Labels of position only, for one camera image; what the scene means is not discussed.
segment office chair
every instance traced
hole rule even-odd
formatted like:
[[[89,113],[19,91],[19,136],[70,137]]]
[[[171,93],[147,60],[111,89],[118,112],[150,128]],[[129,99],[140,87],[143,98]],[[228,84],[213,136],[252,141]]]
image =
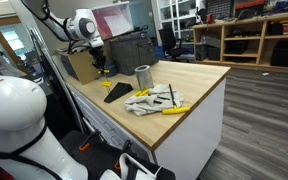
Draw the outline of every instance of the office chair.
[[[158,31],[161,36],[164,53],[166,52],[166,54],[172,56],[174,61],[185,60],[186,62],[189,62],[188,59],[177,59],[177,57],[187,52],[188,49],[182,48],[182,39],[177,39],[180,42],[180,46],[176,48],[176,39],[172,28],[164,28]]]

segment wood laminate floor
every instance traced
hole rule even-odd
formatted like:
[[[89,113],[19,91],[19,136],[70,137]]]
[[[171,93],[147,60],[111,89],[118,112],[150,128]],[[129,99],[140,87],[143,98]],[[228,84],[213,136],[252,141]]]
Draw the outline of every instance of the wood laminate floor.
[[[288,179],[288,74],[233,69],[222,139],[203,180]]]

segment gray cup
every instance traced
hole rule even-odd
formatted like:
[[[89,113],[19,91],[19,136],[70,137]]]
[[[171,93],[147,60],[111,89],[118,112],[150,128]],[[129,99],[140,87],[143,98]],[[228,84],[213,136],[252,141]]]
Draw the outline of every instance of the gray cup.
[[[138,85],[141,91],[154,87],[149,65],[143,65],[135,69]]]

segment gray bin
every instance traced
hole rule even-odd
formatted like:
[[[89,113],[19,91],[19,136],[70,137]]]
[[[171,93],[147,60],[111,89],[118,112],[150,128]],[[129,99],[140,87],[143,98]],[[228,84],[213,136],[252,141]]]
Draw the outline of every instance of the gray bin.
[[[131,76],[141,65],[158,62],[151,39],[146,32],[134,32],[110,41],[112,57],[121,74]]]

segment yellow handle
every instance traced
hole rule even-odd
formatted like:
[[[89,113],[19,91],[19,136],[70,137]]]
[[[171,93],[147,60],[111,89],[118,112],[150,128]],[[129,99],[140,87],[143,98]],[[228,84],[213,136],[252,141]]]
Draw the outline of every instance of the yellow handle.
[[[111,82],[102,82],[102,86],[110,87],[110,86],[112,86],[112,83]]]
[[[164,114],[164,115],[180,114],[180,113],[184,113],[184,112],[187,112],[190,110],[191,110],[191,108],[189,108],[189,107],[177,108],[176,106],[174,106],[174,109],[163,110],[162,114]]]
[[[134,96],[138,97],[141,93],[142,91],[138,91],[137,93],[134,94]]]
[[[150,92],[150,90],[146,89],[144,90],[139,96],[145,96]]]
[[[107,74],[107,73],[110,73],[110,70],[104,70],[104,73],[106,73],[106,74]]]

